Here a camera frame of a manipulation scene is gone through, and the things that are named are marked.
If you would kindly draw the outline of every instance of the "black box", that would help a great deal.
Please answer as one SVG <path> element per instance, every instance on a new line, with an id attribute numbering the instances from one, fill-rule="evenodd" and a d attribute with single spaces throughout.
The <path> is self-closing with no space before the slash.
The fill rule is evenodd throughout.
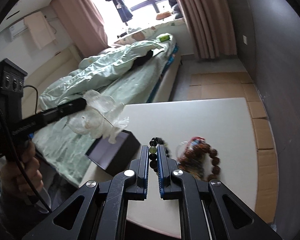
<path id="1" fill-rule="evenodd" d="M 141 144 L 126 130 L 117 135 L 116 144 L 111 144 L 108 140 L 109 138 L 96 139 L 85 155 L 106 173 L 115 176 L 126 169 Z"/>

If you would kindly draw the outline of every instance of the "silver screw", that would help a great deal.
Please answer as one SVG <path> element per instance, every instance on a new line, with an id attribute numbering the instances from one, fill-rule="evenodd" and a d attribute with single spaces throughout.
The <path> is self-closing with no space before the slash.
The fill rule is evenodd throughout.
<path id="1" fill-rule="evenodd" d="M 182 170 L 174 170 L 173 174 L 176 176 L 181 176 L 183 174 L 183 171 Z"/>
<path id="2" fill-rule="evenodd" d="M 127 177 L 132 177 L 134 175 L 134 171 L 133 170 L 126 170 L 124 172 L 124 175 L 126 175 Z"/>
<path id="3" fill-rule="evenodd" d="M 95 180 L 89 180 L 87 183 L 86 183 L 86 186 L 87 187 L 95 187 L 97 184 L 97 182 Z"/>
<path id="4" fill-rule="evenodd" d="M 212 181 L 210 181 L 210 183 L 214 187 L 220 187 L 220 185 L 221 185 L 220 180 L 217 180 L 217 179 L 213 179 Z"/>

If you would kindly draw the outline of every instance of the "gray floor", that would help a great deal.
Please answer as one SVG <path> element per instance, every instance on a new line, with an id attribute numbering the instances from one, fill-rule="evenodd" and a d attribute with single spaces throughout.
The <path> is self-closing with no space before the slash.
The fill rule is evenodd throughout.
<path id="1" fill-rule="evenodd" d="M 246 72 L 238 58 L 223 58 L 214 60 L 182 60 L 173 89 L 170 101 L 187 100 L 188 88 L 192 74 L 217 73 L 217 72 Z"/>

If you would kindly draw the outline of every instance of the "human hand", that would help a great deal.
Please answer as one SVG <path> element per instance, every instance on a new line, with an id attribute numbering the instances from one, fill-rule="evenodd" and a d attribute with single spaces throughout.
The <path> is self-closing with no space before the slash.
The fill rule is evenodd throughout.
<path id="1" fill-rule="evenodd" d="M 24 163 L 23 167 L 29 179 L 36 190 L 40 192 L 43 188 L 42 174 L 39 171 L 40 163 L 34 156 L 35 145 L 29 141 L 27 148 L 21 155 L 21 161 Z M 15 197 L 23 199 L 26 195 L 34 195 L 15 162 L 7 162 L 2 167 L 0 180 L 3 191 Z"/>

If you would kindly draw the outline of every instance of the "ceiling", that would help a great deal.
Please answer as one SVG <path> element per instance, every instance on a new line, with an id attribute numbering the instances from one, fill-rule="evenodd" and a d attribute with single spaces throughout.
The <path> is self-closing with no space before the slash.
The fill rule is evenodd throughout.
<path id="1" fill-rule="evenodd" d="M 0 24 L 0 32 L 31 12 L 48 6 L 50 2 L 51 0 L 19 0 Z"/>

